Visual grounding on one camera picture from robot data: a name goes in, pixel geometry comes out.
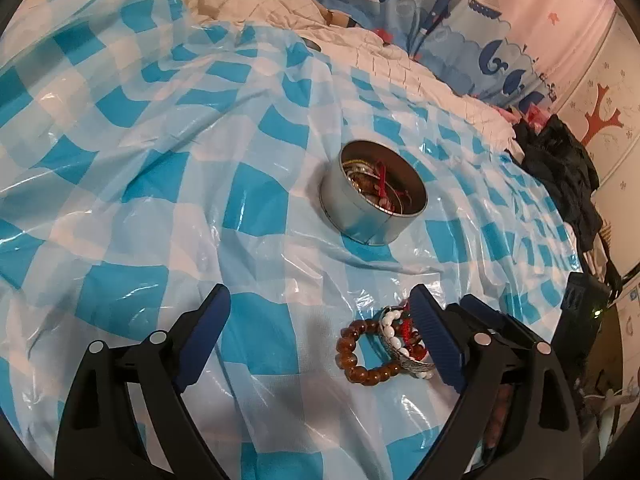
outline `whale print curtain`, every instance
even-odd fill
[[[457,94],[555,111],[602,43],[613,0],[319,0],[404,48]]]

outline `brown beaded bracelet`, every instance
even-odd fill
[[[400,373],[398,361],[391,361],[371,370],[367,370],[364,366],[357,366],[358,358],[353,353],[356,349],[356,342],[364,333],[375,334],[377,331],[378,322],[373,319],[357,319],[352,321],[347,328],[340,330],[341,338],[338,339],[335,346],[339,354],[335,357],[335,363],[340,370],[344,370],[344,375],[349,382],[375,386]]]

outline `tree decal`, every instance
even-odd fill
[[[584,116],[589,123],[589,129],[587,130],[587,134],[581,140],[583,146],[586,146],[591,139],[603,128],[607,126],[618,126],[622,128],[624,124],[620,122],[618,119],[620,117],[620,110],[616,108],[616,111],[613,112],[613,115],[608,120],[603,120],[600,116],[600,106],[602,105],[602,100],[604,96],[609,91],[609,87],[605,86],[604,88],[598,83],[598,98],[596,99],[596,105],[593,109],[593,113],[586,113]]]

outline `blue and white checkered plastic sheet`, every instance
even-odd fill
[[[233,479],[407,478],[455,393],[437,377],[349,384],[334,345],[417,283],[551,337],[577,257],[545,189],[463,120],[293,32],[201,28],[180,0],[49,0],[0,47],[0,406],[49,470],[88,343],[167,329],[217,282],[232,315],[184,399]],[[351,139],[397,150],[426,184],[387,247],[319,208]],[[382,362],[374,342],[358,358]]]

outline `metal tin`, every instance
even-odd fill
[[[389,208],[380,207],[382,199],[376,202],[370,190],[362,189],[380,182],[376,171],[380,166],[386,173]],[[427,191],[414,168],[396,152],[370,140],[352,140],[342,147],[322,179],[320,202],[341,233],[361,244],[379,246],[398,238],[423,212]]]

